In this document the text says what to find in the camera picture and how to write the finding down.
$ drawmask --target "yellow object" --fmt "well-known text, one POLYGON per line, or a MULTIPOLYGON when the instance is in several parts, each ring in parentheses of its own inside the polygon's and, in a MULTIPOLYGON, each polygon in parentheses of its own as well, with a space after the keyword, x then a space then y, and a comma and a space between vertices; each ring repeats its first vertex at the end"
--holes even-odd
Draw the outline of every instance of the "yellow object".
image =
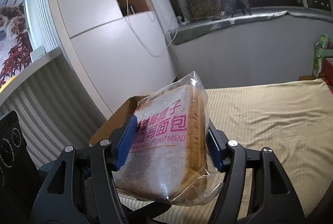
POLYGON ((9 80, 6 81, 6 83, 4 85, 1 86, 0 88, 0 93, 2 92, 2 90, 15 78, 16 76, 11 77, 9 80))

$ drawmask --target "white cable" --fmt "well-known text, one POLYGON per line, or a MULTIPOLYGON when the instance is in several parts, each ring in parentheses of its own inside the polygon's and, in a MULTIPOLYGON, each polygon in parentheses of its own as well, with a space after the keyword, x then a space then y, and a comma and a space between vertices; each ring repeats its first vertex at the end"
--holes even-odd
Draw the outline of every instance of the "white cable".
POLYGON ((162 54, 169 48, 169 46, 171 45, 171 43, 174 41, 174 39, 176 38, 176 35, 177 35, 177 33, 178 33, 178 27, 177 27, 177 30, 176 30, 176 34, 174 35, 174 38, 170 41, 170 43, 167 45, 167 47, 161 52, 161 54, 159 54, 159 55, 155 55, 150 49, 149 49, 149 47, 147 47, 143 42, 142 42, 142 40, 140 39, 140 37, 137 35, 137 33, 134 31, 134 29, 133 29, 133 27, 132 27, 132 24, 131 24, 131 22, 130 22, 130 20, 129 20, 129 2, 128 2, 128 0, 126 0, 126 5, 127 5, 127 16, 126 17, 124 17, 124 19, 125 19, 125 21, 126 21, 126 23, 127 23, 127 25, 129 26, 129 28, 131 29, 131 31, 133 32, 133 34, 135 35, 135 37, 138 39, 138 41, 140 42, 140 44, 142 45, 142 47, 147 51, 147 53, 150 55, 150 56, 152 56, 152 57, 154 57, 154 58, 159 58, 159 57, 161 57, 162 56, 162 54))

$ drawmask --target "clear plastic packaging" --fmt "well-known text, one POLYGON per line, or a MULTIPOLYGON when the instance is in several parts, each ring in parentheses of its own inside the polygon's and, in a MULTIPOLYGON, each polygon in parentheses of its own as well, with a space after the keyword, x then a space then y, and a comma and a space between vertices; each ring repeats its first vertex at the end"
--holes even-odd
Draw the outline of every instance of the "clear plastic packaging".
POLYGON ((120 194, 191 206, 221 190, 205 142, 208 96, 195 72, 142 99, 126 163, 114 172, 120 194))

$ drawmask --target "plastic bag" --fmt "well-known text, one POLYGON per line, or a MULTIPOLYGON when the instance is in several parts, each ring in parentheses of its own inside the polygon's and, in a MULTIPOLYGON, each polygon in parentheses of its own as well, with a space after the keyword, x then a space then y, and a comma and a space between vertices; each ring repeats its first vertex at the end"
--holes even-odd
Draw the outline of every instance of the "plastic bag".
POLYGON ((195 72, 142 99, 138 130, 126 163, 113 173, 120 194, 177 205, 210 202, 214 184, 205 134, 208 96, 195 72))

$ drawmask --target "bread loaf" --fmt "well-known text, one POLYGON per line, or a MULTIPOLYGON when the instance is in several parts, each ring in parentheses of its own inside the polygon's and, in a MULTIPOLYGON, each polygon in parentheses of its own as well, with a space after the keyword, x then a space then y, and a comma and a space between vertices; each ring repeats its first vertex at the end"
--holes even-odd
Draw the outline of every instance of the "bread loaf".
POLYGON ((138 132, 116 187, 147 200, 181 204, 206 189, 205 108, 199 91, 183 85, 143 99, 138 132))

